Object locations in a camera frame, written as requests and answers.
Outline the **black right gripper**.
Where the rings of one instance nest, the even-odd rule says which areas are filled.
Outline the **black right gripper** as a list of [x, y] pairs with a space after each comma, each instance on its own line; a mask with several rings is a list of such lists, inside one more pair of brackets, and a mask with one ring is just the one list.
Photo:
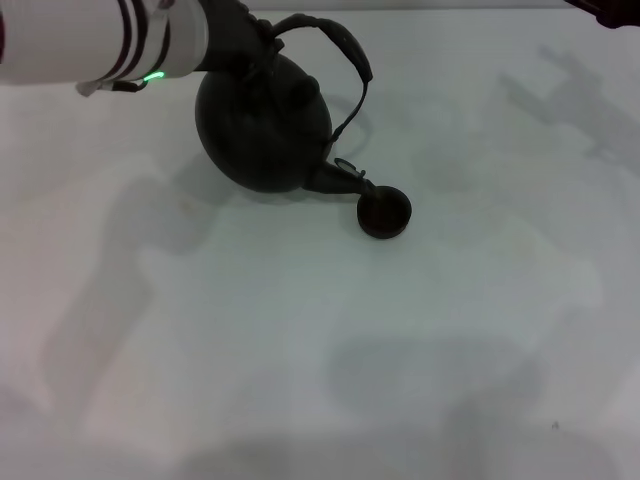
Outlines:
[[566, 3], [591, 14], [608, 29], [640, 26], [639, 0], [566, 0]]

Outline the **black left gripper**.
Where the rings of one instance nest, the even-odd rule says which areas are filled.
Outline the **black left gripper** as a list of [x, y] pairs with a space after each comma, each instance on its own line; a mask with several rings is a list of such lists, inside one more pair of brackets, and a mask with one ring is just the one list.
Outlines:
[[208, 44], [198, 70], [203, 72], [248, 68], [242, 83], [273, 74], [274, 58], [284, 48], [275, 26], [254, 17], [237, 0], [200, 1], [208, 30]]

